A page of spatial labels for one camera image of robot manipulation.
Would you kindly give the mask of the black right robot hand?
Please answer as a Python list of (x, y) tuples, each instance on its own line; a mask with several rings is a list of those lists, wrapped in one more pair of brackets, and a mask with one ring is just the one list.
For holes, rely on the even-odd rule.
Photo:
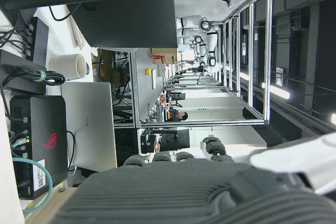
[(52, 223), (335, 223), (335, 134), (256, 150), (241, 162), (206, 137), (188, 152), (131, 156), (86, 179)]

